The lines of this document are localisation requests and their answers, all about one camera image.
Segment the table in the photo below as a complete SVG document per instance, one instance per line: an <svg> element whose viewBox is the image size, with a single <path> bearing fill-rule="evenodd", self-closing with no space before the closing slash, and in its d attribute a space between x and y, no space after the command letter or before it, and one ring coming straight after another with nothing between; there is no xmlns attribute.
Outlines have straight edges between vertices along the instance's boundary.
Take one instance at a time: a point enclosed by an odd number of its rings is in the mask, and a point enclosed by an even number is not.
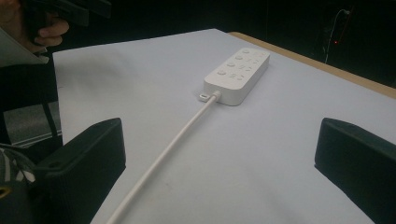
<svg viewBox="0 0 396 224"><path fill-rule="evenodd" d="M92 223L106 222L203 106L204 77L240 48L259 46L271 59L252 92L239 106L214 105L193 126L124 223L372 223L315 169L314 156L323 118L396 143L394 91L215 29L54 54L65 142L122 120L127 168Z"/></svg>

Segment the white table surface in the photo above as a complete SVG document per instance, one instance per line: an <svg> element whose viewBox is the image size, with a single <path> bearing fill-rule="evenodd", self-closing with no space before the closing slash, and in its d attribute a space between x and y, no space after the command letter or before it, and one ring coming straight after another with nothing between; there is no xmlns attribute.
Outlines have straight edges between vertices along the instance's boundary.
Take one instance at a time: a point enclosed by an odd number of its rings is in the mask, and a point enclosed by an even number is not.
<svg viewBox="0 0 396 224"><path fill-rule="evenodd" d="M259 48L205 30L54 54L65 142L122 120L126 170L92 223L106 223L203 106L204 77L242 47ZM314 167L319 127L341 119L396 143L395 111L395 99L271 52L245 101L204 114L124 223L372 223Z"/></svg>

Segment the human hand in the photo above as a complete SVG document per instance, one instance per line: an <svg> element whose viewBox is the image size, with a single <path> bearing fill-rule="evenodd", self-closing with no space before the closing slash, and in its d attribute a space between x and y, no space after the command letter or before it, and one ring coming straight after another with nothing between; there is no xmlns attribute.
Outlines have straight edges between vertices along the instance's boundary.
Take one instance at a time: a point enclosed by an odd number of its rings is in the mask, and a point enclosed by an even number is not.
<svg viewBox="0 0 396 224"><path fill-rule="evenodd" d="M47 22L49 26L40 29L35 43L32 43L23 20L20 0L0 0L0 27L33 53L39 52L44 47L60 45L63 41L62 35L69 29L67 21L56 15L48 14Z"/></svg>

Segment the power strip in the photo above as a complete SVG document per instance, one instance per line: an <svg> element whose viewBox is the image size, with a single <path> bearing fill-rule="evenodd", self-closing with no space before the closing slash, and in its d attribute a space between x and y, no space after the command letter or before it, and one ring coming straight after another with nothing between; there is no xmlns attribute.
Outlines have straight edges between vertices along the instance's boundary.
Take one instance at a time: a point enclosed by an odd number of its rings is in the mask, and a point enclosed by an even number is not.
<svg viewBox="0 0 396 224"><path fill-rule="evenodd" d="M240 105L268 67L270 53L261 49L242 48L205 77L206 102L211 93L221 92L218 100L225 105Z"/></svg>

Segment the dark floor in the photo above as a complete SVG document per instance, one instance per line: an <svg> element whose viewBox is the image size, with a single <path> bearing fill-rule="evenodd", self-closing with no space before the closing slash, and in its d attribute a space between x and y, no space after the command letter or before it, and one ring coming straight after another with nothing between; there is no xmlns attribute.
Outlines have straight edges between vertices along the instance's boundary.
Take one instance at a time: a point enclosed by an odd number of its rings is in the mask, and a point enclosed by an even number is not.
<svg viewBox="0 0 396 224"><path fill-rule="evenodd" d="M71 24L62 45L52 50L217 28L251 35L358 76L396 86L396 1L252 0L247 5L241 0L113 0L112 4L111 19L91 14L88 27ZM6 113L14 143L49 132L43 127L47 124L45 117L40 116L40 108L25 109L28 112ZM51 112L60 130L56 102L51 104ZM21 126L18 121L22 116L31 122ZM25 131L32 125L42 132Z"/></svg>

